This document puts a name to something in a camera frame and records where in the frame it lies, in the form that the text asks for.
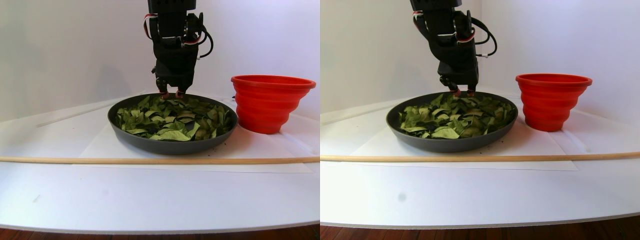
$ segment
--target pile of leaves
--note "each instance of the pile of leaves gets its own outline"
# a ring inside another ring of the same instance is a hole
[[[137,105],[118,109],[116,124],[130,134],[152,140],[198,141],[231,129],[228,111],[198,99],[145,97]]]
[[[444,94],[422,106],[400,112],[400,128],[410,136],[459,139],[495,132],[511,123],[517,109],[491,97],[454,97]]]

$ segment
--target wooden dowel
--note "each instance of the wooden dowel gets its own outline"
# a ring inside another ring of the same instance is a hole
[[[320,157],[244,158],[244,159],[152,159],[152,158],[65,158],[0,157],[2,162],[56,164],[286,164],[316,163]]]
[[[547,155],[547,156],[435,156],[435,157],[369,157],[320,156],[321,161],[370,163],[454,163],[454,162],[528,162],[528,161],[584,161],[640,158],[640,152],[617,154]]]

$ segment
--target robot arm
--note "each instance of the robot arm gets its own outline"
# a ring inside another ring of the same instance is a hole
[[[489,39],[476,43],[475,29],[472,25],[486,31],[490,38],[495,37],[486,26],[471,17],[471,12],[464,14],[455,7],[462,5],[461,0],[410,0],[413,7],[413,23],[429,42],[431,53],[438,60],[440,82],[449,87],[455,96],[460,95],[458,85],[467,85],[467,95],[473,96],[478,84],[478,56],[476,45],[486,43]]]
[[[156,85],[163,98],[169,93],[167,85],[177,87],[181,98],[193,83],[196,61],[213,50],[213,40],[203,25],[203,14],[197,17],[188,10],[196,8],[196,0],[148,0],[149,14],[145,16],[145,33],[154,44]],[[198,57],[198,46],[207,38],[211,48]]]

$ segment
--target red collapsible bowl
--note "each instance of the red collapsible bowl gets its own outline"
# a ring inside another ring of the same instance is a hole
[[[588,77],[569,74],[522,74],[516,81],[525,122],[546,132],[562,129],[580,95],[593,83]]]
[[[238,124],[264,134],[279,132],[300,99],[316,87],[311,80],[284,76],[245,75],[231,81],[236,89]]]

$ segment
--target white wall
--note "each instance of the white wall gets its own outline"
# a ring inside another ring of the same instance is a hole
[[[483,0],[483,21],[498,53],[483,60],[481,81],[519,93],[531,72],[593,79],[577,109],[640,124],[640,1]]]
[[[460,10],[482,18],[478,0]],[[445,92],[409,0],[321,1],[321,111]]]
[[[0,0],[0,121],[156,91],[144,0]],[[199,1],[216,42],[190,90],[231,97],[241,74],[319,82],[318,0]],[[208,44],[203,44],[205,52]],[[298,114],[318,119],[319,86]]]

